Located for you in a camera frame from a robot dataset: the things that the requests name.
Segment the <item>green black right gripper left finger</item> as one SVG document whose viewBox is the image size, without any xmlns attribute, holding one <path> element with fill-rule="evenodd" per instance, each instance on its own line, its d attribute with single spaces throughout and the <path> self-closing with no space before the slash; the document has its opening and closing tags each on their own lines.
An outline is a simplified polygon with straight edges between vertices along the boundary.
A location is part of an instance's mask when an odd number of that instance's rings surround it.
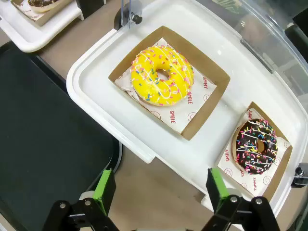
<svg viewBox="0 0 308 231">
<path fill-rule="evenodd" d="M 50 209 L 44 231 L 79 231 L 90 227 L 93 231 L 117 231 L 117 226 L 108 217 L 116 190 L 112 170 L 104 170 L 94 194 L 70 204 L 68 201 L 56 201 Z"/>
</svg>

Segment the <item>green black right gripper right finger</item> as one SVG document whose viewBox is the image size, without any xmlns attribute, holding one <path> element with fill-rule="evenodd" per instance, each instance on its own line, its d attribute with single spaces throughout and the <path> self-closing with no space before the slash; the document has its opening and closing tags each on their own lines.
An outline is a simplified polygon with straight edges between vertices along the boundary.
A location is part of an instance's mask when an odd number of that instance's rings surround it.
<svg viewBox="0 0 308 231">
<path fill-rule="evenodd" d="M 250 201 L 230 194 L 220 171 L 209 168 L 206 188 L 214 215 L 205 224 L 205 231 L 227 231 L 232 224 L 240 225 L 245 231 L 278 231 L 279 225 L 268 200 L 263 196 Z"/>
</svg>

